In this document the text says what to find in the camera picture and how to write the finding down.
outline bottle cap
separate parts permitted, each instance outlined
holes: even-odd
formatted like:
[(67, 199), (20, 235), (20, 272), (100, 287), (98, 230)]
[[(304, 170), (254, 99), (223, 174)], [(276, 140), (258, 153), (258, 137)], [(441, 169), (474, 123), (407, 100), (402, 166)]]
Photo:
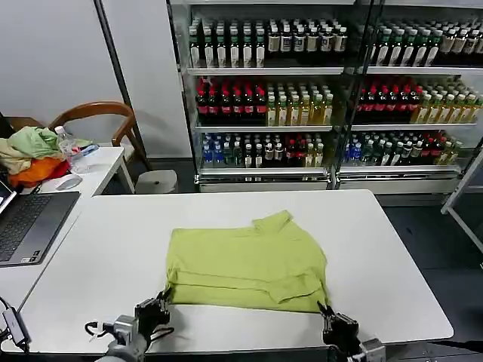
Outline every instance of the bottle cap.
[(66, 132), (66, 130), (64, 130), (62, 126), (57, 126), (54, 129), (55, 129), (55, 133), (57, 134), (62, 134)]

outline laptop keyboard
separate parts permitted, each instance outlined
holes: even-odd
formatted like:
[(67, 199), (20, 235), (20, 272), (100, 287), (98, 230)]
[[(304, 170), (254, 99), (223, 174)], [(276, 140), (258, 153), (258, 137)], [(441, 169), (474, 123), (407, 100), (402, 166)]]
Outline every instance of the laptop keyboard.
[(23, 199), (20, 208), (0, 227), (0, 262), (7, 262), (14, 255), (38, 215), (50, 201), (49, 195), (29, 195)]

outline orange cloth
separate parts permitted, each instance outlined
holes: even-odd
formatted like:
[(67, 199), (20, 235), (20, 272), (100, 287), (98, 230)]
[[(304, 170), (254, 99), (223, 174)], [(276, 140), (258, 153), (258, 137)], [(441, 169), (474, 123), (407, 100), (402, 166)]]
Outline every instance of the orange cloth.
[(50, 157), (42, 160), (32, 159), (29, 169), (17, 175), (8, 175), (8, 182), (13, 187), (17, 187), (19, 184), (25, 187), (35, 187), (38, 183), (47, 179), (62, 162), (62, 160)]

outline wooden chair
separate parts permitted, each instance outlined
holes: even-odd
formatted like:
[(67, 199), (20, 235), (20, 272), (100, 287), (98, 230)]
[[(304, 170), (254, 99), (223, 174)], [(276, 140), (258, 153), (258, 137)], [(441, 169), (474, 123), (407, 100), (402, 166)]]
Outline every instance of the wooden chair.
[[(92, 102), (81, 104), (75, 108), (65, 111), (62, 115), (58, 116), (55, 121), (51, 123), (49, 128), (54, 130), (57, 126), (63, 126), (68, 121), (73, 121), (75, 119), (87, 118), (94, 115), (123, 115), (126, 120), (122, 126), (114, 133), (112, 136), (112, 146), (123, 147), (125, 150), (125, 160), (130, 161), (134, 154), (136, 154), (144, 166), (151, 171), (152, 166), (149, 163), (146, 155), (143, 152), (140, 144), (137, 142), (136, 137), (133, 133), (133, 127), (136, 124), (136, 116), (133, 110), (126, 106), (124, 103), (119, 102)], [(122, 139), (127, 137), (128, 143), (121, 143)], [(99, 146), (111, 146), (110, 143), (99, 143)]]

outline pile of clothes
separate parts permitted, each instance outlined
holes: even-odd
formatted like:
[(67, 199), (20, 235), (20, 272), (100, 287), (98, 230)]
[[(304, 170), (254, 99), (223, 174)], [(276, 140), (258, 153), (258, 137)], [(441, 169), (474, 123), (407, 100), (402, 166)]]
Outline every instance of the pile of clothes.
[(40, 127), (24, 127), (8, 139), (0, 138), (0, 164), (7, 168), (13, 187), (35, 187), (69, 169), (57, 147), (57, 135)]

